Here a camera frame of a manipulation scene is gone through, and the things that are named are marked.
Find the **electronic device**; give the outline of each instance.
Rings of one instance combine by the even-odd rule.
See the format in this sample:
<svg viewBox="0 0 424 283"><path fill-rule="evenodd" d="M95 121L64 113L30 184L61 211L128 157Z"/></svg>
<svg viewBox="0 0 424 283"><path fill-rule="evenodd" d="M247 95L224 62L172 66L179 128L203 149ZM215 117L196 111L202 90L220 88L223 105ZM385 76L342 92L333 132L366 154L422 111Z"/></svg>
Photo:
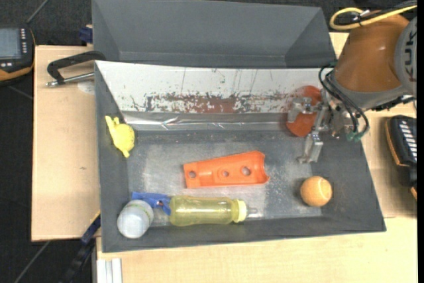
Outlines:
<svg viewBox="0 0 424 283"><path fill-rule="evenodd" d="M397 166L399 183L417 199L417 119L396 115L386 121L386 137Z"/></svg>
<svg viewBox="0 0 424 283"><path fill-rule="evenodd" d="M26 25L0 25L0 85L29 73L34 66L34 37Z"/></svg>

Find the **yellow rubber duck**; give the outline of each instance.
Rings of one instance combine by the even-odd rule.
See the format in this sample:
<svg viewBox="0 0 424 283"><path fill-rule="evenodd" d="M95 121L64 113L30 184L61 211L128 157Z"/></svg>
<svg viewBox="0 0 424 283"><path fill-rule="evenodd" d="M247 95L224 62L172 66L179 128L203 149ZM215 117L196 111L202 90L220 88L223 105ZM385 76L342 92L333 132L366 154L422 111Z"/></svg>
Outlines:
<svg viewBox="0 0 424 283"><path fill-rule="evenodd" d="M111 133L113 144L123 153L125 158L130 156L130 152L134 148L135 134L133 128L128 124L121 124L119 118L112 119L105 116L107 127Z"/></svg>

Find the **white cap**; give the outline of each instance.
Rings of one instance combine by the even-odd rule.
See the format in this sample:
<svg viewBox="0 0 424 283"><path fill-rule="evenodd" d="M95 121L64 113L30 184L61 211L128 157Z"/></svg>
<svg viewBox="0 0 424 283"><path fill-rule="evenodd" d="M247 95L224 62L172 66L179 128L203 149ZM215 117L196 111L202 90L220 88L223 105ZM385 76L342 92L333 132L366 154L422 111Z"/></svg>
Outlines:
<svg viewBox="0 0 424 283"><path fill-rule="evenodd" d="M153 220L151 206L142 200L130 201L119 214L117 227L126 238L136 239L144 235Z"/></svg>
<svg viewBox="0 0 424 283"><path fill-rule="evenodd" d="M247 217L247 205L241 199L235 200L238 205L238 217L234 220L235 223L243 222Z"/></svg>

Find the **plastic bottle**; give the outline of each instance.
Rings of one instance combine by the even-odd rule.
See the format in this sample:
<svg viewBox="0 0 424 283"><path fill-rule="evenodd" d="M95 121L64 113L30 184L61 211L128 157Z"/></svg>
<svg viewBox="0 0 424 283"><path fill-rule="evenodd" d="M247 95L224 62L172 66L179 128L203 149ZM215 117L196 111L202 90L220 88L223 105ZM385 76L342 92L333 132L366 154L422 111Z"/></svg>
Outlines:
<svg viewBox="0 0 424 283"><path fill-rule="evenodd" d="M229 224L246 219L248 209L240 199L173 196L170 222L178 227L193 224Z"/></svg>
<svg viewBox="0 0 424 283"><path fill-rule="evenodd" d="M145 201L134 199L124 208L118 216L117 226L122 235L136 239L144 235L152 224L153 209Z"/></svg>

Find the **blue cap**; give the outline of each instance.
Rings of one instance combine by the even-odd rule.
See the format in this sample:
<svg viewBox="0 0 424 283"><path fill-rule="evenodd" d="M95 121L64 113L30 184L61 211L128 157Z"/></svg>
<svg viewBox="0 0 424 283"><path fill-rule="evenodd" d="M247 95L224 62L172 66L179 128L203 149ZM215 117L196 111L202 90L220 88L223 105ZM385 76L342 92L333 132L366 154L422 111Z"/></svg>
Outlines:
<svg viewBox="0 0 424 283"><path fill-rule="evenodd" d="M150 192L133 192L132 199L141 199L148 203L153 209L161 207L167 215L171 214L170 200L171 197L164 194L153 194Z"/></svg>

